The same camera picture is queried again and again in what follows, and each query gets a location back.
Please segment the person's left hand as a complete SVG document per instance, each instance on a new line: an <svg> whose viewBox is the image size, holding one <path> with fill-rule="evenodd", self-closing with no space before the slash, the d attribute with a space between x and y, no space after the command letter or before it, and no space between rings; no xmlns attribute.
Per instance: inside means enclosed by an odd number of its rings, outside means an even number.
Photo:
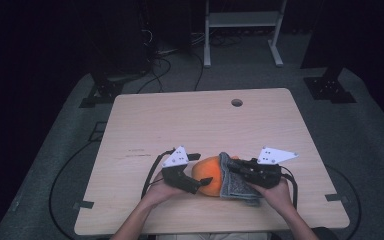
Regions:
<svg viewBox="0 0 384 240"><path fill-rule="evenodd" d="M159 172L154 178L153 183L149 187L145 196L141 199L141 202L147 207L155 208L171 197L179 194L183 194L183 191L167 185L164 182L162 173Z"/></svg>

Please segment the black tape rectangle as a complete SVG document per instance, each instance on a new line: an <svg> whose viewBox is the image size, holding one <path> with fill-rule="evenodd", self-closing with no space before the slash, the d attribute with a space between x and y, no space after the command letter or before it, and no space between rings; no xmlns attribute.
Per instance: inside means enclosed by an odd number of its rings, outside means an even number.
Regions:
<svg viewBox="0 0 384 240"><path fill-rule="evenodd" d="M98 121L95 123L93 130L91 131L88 141L100 142L104 136L107 123L104 121Z"/></svg>

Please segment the dark table foot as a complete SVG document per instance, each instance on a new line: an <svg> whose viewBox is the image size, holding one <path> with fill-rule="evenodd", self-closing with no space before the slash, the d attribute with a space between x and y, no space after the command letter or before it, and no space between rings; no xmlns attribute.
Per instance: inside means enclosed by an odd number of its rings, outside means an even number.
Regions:
<svg viewBox="0 0 384 240"><path fill-rule="evenodd" d="M341 203L348 203L349 199L340 194L326 194L325 198L328 202L333 202L333 201L340 201Z"/></svg>
<svg viewBox="0 0 384 240"><path fill-rule="evenodd" d="M94 206L94 202L91 201L79 201L75 202L72 206L74 210L80 210L81 208L86 208L86 209L92 209Z"/></svg>

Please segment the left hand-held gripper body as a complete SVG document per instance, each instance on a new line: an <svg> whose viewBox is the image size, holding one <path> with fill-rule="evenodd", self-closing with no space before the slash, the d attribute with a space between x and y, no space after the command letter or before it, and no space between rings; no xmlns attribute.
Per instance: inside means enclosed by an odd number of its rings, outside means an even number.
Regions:
<svg viewBox="0 0 384 240"><path fill-rule="evenodd" d="M184 172L189 164L187 154L184 146L174 149L170 156L162 163L161 172L167 185L195 194L200 187L200 183Z"/></svg>

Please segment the white metal frame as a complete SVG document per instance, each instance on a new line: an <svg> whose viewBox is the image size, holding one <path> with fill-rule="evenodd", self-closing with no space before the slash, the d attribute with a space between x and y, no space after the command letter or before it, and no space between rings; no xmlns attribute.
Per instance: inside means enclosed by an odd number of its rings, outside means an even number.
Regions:
<svg viewBox="0 0 384 240"><path fill-rule="evenodd" d="M207 68L211 66L210 30L212 28L273 27L274 34L268 40L268 46L275 66L282 67L284 63L279 54L277 42L288 0L280 1L280 7L275 11L216 13L210 11L210 0L206 0L203 66Z"/></svg>

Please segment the orange ball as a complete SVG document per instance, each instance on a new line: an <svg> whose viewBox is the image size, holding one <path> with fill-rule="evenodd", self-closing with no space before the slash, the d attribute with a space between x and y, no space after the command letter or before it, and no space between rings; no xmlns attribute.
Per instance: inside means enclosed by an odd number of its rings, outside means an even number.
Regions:
<svg viewBox="0 0 384 240"><path fill-rule="evenodd" d="M211 182L200 187L199 192L210 197L231 198L229 184L232 174L227 164L235 160L238 160L237 156L230 157L222 154L208 157L196 163L192 168L192 178L195 180L211 178Z"/></svg>

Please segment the black stand base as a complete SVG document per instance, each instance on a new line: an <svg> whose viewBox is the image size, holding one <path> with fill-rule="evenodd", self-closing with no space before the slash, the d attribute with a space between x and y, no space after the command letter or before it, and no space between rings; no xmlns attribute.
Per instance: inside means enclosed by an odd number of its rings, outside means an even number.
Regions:
<svg viewBox="0 0 384 240"><path fill-rule="evenodd" d="M91 77L93 86L89 95L81 101L80 108L92 108L97 104L113 103L123 90L122 81L111 81L104 73L92 72Z"/></svg>
<svg viewBox="0 0 384 240"><path fill-rule="evenodd" d="M341 66L329 66L320 77L306 77L304 82L315 100L329 100L334 104L355 103L352 94L339 82Z"/></svg>

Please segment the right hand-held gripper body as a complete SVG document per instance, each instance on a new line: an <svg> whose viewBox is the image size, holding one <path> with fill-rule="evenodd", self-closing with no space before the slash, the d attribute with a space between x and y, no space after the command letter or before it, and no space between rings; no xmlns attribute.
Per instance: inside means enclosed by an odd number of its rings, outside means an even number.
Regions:
<svg viewBox="0 0 384 240"><path fill-rule="evenodd" d="M297 157L298 154L295 152L264 146L257 158L249 161L242 160L241 168L248 168L252 171L249 183L269 189L277 186L284 177L296 187L293 174L283 173L281 163Z"/></svg>

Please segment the grey towel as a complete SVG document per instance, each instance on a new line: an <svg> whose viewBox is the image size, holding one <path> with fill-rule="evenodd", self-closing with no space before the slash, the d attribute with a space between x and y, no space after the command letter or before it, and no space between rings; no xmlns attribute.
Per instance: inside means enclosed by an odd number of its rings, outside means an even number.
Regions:
<svg viewBox="0 0 384 240"><path fill-rule="evenodd" d="M227 163L233 159L227 153L219 154L222 185L220 196L222 198L242 200L247 206L259 207L262 195L235 172L229 169Z"/></svg>

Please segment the person's right hand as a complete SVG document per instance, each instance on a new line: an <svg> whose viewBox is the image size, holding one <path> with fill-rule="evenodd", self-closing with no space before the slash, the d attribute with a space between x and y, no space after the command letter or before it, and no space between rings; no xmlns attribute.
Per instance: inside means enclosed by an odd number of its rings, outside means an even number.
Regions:
<svg viewBox="0 0 384 240"><path fill-rule="evenodd" d="M257 190L282 217L287 216L294 210L286 179L282 178L277 186L269 189L252 183L250 183L250 186Z"/></svg>

